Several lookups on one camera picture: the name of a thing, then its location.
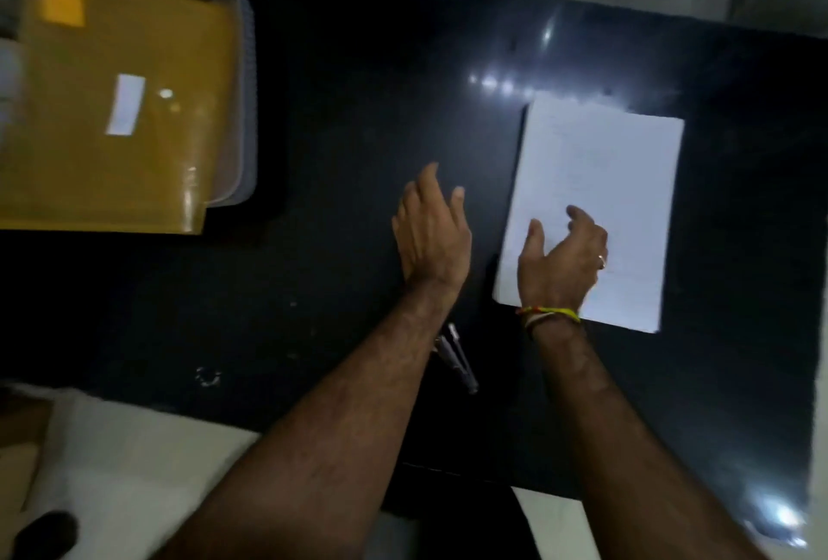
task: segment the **black tabletop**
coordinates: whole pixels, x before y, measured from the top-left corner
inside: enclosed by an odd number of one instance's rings
[[[251,3],[253,199],[211,210],[201,237],[5,232],[20,345],[5,372],[264,430],[393,304],[390,219],[436,159],[447,190],[467,189],[473,264],[452,318],[480,393],[433,361],[401,462],[576,497],[537,355],[491,299],[527,96],[549,90],[687,122],[662,330],[590,336],[740,520],[774,534],[774,505],[806,510],[826,44],[561,0]]]

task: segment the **yellow and red thread bracelet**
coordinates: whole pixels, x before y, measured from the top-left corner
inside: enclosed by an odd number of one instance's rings
[[[521,307],[515,312],[519,316],[529,316],[523,327],[529,335],[532,335],[532,329],[541,321],[546,320],[552,316],[565,316],[576,324],[580,324],[580,316],[576,312],[566,307]]]

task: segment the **person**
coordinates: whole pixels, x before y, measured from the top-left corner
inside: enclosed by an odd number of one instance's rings
[[[392,229],[406,291],[377,328],[256,442],[155,558],[358,558],[378,516],[430,349],[470,269],[464,191],[446,202],[427,166]],[[532,220],[518,268],[524,306],[577,313],[608,259],[607,233],[567,208],[544,253]],[[719,501],[624,398],[574,319],[533,323],[604,560],[760,560]]]

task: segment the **white paper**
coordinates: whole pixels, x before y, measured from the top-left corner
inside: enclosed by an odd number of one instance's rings
[[[135,123],[138,121],[138,112],[141,110],[141,101],[144,97],[144,84],[147,79],[132,74],[118,74],[115,84],[115,100],[112,113],[109,115],[107,135],[132,135],[135,132]]]
[[[527,114],[494,299],[520,305],[518,256],[529,221],[543,222],[549,252],[568,234],[566,206],[576,205],[609,234],[607,267],[580,314],[657,332],[683,130],[680,119],[538,93]]]

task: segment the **forearm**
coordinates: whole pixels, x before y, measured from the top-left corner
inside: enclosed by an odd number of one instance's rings
[[[535,339],[605,560],[764,558],[639,419],[579,326],[552,319]]]
[[[164,557],[358,557],[455,297],[411,288],[225,476]]]

